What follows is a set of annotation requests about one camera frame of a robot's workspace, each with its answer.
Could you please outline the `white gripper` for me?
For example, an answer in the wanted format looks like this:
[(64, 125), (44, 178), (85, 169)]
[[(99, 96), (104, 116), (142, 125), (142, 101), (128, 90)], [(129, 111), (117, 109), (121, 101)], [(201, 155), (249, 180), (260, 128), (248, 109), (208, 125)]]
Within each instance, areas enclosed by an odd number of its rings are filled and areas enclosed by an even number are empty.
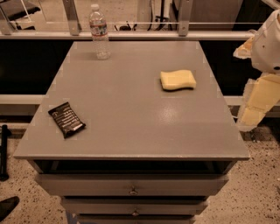
[(237, 115), (239, 131), (251, 131), (280, 101), (279, 29), (260, 29), (254, 38), (237, 47), (233, 56), (242, 60), (251, 58), (253, 68), (262, 72), (257, 80), (249, 79), (246, 83)]

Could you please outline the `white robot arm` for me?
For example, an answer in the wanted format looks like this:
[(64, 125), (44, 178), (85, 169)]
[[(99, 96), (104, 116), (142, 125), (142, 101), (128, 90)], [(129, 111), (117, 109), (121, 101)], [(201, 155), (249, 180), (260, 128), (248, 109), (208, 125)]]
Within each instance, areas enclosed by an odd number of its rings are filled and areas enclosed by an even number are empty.
[(252, 67), (262, 72), (256, 80), (248, 79), (237, 115), (239, 131), (248, 132), (280, 101), (280, 10), (274, 10), (234, 56), (251, 59)]

